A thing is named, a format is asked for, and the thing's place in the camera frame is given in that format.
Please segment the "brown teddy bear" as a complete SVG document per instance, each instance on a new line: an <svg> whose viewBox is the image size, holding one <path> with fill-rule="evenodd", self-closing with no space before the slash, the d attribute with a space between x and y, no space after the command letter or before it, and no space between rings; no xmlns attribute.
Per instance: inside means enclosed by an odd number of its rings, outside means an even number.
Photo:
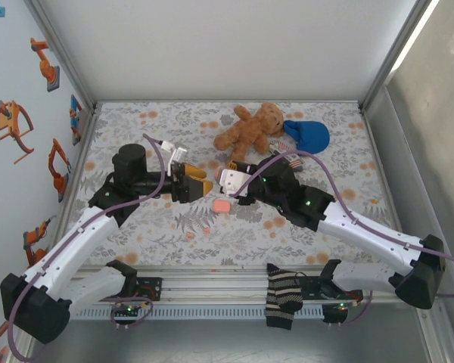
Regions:
<svg viewBox="0 0 454 363"><path fill-rule="evenodd" d="M234 112L238 121L227 131L218 134L213 141L217 150L226 151L232 148L229 161L244 162L251 147L259 154L267 154L268 137L279 138L285 132L283 114L273 103L262 103L254 115L241 105L237 105Z"/></svg>

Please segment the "red white striped sock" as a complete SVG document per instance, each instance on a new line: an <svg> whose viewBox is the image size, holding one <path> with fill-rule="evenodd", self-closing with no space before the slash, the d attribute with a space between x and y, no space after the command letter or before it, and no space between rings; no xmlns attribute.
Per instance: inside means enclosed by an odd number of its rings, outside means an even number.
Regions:
<svg viewBox="0 0 454 363"><path fill-rule="evenodd" d="M277 156L291 149L282 141L272 141L269 143L269 152L273 156ZM297 154L289 154L284 156L284 159L289 163L290 167L295 172L302 172L304 169L304 162Z"/></svg>

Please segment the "floral patterned table mat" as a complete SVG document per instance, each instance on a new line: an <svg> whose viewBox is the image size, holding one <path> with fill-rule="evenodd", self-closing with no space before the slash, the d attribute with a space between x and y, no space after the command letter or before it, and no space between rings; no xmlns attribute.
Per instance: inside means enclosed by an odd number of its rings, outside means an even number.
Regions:
<svg viewBox="0 0 454 363"><path fill-rule="evenodd" d="M213 176L229 153L213 141L235 121L232 102L107 103L101 106L74 197L70 224L112 171L113 155L124 144L146 144L148 138L187 148L186 160ZM330 142L317 160L305 160L300 183L323 191L339 190L353 211L393 226L372 143L354 102L281 102L285 119L317 121ZM217 189L193 203L180 204L169 195L143 203L120 229L102 241L86 259L103 265L112 259L130 265L321 265L329 259L370 262L358 248L322 233L298 228L272 207L255 203L231 205L215 213Z"/></svg>

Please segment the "blue gantry machine sticker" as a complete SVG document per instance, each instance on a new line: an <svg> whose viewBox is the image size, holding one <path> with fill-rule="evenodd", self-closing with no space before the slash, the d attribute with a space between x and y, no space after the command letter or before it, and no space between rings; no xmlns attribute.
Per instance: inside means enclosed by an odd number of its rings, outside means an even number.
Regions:
<svg viewBox="0 0 454 363"><path fill-rule="evenodd" d="M70 96L70 128L73 146L80 143L84 127L85 113L74 95Z"/></svg>

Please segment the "black beige striped sock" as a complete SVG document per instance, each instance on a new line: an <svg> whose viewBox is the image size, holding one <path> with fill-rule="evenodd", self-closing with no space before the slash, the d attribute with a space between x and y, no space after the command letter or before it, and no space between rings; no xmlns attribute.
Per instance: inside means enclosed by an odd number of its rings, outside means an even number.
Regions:
<svg viewBox="0 0 454 363"><path fill-rule="evenodd" d="M291 330L296 312L303 308L303 296L297 273L268 263L268 289L264 314L266 325Z"/></svg>

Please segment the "orange gripper claw sticker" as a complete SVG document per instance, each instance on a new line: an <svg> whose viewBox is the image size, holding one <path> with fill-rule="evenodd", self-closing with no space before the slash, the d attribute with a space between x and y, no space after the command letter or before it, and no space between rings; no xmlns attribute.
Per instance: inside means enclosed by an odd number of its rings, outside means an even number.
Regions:
<svg viewBox="0 0 454 363"><path fill-rule="evenodd" d="M21 117L25 119L27 124L27 130L24 132L20 130L19 118ZM14 161L14 165L16 165L35 149L27 147L23 143L23 136L33 131L34 125L26 110L15 101L4 102L0 100L0 131L4 130L6 133L0 136L0 141L10 137L23 152L23 155Z"/></svg>

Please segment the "aluminium frame rail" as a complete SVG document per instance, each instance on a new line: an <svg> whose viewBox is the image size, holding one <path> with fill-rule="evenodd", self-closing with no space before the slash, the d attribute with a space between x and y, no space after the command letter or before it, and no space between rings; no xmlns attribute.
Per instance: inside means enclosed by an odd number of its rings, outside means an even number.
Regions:
<svg viewBox="0 0 454 363"><path fill-rule="evenodd" d="M375 119L366 114L365 121L396 229L420 237L433 234L444 239L396 112L384 108ZM415 311L419 340L428 363L454 363L452 302L438 299L432 309Z"/></svg>
<svg viewBox="0 0 454 363"><path fill-rule="evenodd" d="M145 102L154 102L154 103L175 103L175 102L204 102L204 103L211 103L211 102L220 102L220 103L236 103L236 104L243 104L243 103L260 103L260 102L273 102L273 103L348 103L348 104L357 104L360 105L358 100L315 100L315 99L264 99L264 98L252 98L252 99L181 99L181 98L173 98L173 99L100 99L99 101L95 101L95 105L105 104L105 103L145 103Z"/></svg>
<svg viewBox="0 0 454 363"><path fill-rule="evenodd" d="M92 143L92 136L95 130L95 124L98 120L97 110L98 110L97 108L92 110L92 112L88 115L88 118L86 119L87 123L84 128L85 134L83 135L82 140L80 142L81 146L79 149L76 164L72 171L72 177L67 187L64 201L61 204L61 208L59 210L58 222L56 229L54 231L54 235L51 239L51 242L48 245L50 250L67 233L68 222L73 212L73 206L76 200L76 193L79 190L79 183L81 180L82 172L84 170L84 166L86 164L86 157L88 155L89 148Z"/></svg>

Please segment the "wide aluminium mounting rail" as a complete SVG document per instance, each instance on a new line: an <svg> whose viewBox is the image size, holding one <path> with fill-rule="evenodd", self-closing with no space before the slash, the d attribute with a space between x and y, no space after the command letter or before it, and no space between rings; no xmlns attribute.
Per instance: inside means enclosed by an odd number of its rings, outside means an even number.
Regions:
<svg viewBox="0 0 454 363"><path fill-rule="evenodd" d="M163 279L163 304L260 304L266 301L268 277L262 265L135 265L140 278ZM373 292L375 303L401 303L388 278L394 271L383 263L342 262L333 280L345 291Z"/></svg>

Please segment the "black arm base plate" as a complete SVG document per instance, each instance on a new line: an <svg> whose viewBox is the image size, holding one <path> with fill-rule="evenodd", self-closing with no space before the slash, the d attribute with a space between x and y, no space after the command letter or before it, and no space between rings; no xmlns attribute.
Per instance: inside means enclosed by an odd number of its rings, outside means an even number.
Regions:
<svg viewBox="0 0 454 363"><path fill-rule="evenodd" d="M301 274L296 276L296 282L301 289L305 300L352 300L361 302L364 298L361 290L346 291L337 287L332 281L322 279L319 276Z"/></svg>
<svg viewBox="0 0 454 363"><path fill-rule="evenodd" d="M137 278L135 295L148 298L154 302L160 301L162 286L163 279L160 277L140 277Z"/></svg>

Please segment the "aluminium frame post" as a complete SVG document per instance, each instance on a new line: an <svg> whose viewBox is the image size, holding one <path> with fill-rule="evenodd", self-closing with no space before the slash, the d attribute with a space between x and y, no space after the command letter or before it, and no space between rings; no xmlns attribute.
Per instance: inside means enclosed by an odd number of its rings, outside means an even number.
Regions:
<svg viewBox="0 0 454 363"><path fill-rule="evenodd" d="M64 37L61 35L52 16L46 10L44 0L23 0L23 2L40 28L46 42L51 46L58 62L64 68L64 72L67 74L75 91L81 97L82 105L89 110L90 114L93 114L97 101L86 85L84 77L80 74L78 65L73 60Z"/></svg>
<svg viewBox="0 0 454 363"><path fill-rule="evenodd" d="M386 85L404 61L415 40L424 29L440 0L415 0L415 4L400 28L387 56L376 73L374 81L360 104L360 110L366 111L373 103L383 85Z"/></svg>

